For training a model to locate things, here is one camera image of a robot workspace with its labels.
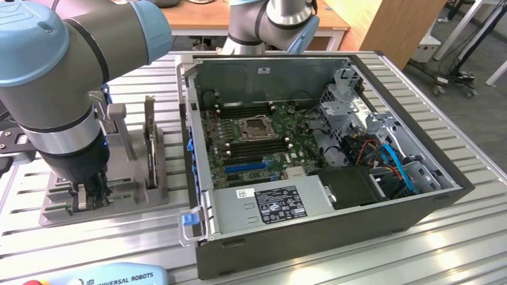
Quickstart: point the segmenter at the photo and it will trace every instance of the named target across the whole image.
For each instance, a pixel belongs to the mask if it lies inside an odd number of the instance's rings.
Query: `white label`
[[[254,188],[237,190],[238,199],[254,197],[254,193],[255,193]]]
[[[270,74],[271,68],[270,67],[259,67],[257,69],[258,74]]]

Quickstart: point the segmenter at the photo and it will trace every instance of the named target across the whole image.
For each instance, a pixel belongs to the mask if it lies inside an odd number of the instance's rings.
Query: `motherboard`
[[[259,103],[202,111],[215,189],[307,175],[327,167],[298,102]]]

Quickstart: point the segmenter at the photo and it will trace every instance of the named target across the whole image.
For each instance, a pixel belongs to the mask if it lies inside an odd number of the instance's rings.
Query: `blue pcie slot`
[[[242,171],[251,171],[270,168],[269,162],[251,163],[245,165],[226,166],[226,173],[235,173]]]

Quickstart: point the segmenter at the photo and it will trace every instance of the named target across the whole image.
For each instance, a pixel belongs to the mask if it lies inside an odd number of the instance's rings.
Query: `power supply label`
[[[295,186],[255,192],[255,200],[265,224],[307,216]]]

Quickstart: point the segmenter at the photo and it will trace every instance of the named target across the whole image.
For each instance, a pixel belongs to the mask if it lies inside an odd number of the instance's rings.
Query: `slotted metal surface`
[[[185,284],[507,282],[505,174],[386,58],[369,52],[358,56],[477,185],[455,205],[403,233],[229,277],[199,280],[194,248],[183,248],[178,241],[177,214],[189,208],[189,195],[175,61],[169,55],[114,80],[111,93],[115,102],[127,103],[130,129],[142,127],[145,96],[158,100],[155,118],[165,130],[170,204],[115,218],[42,228],[39,209],[50,169],[41,159],[14,167],[0,179],[0,282],[21,284],[35,276],[119,261],[158,264],[167,268],[171,283]],[[366,95],[378,109],[386,108],[369,86]]]

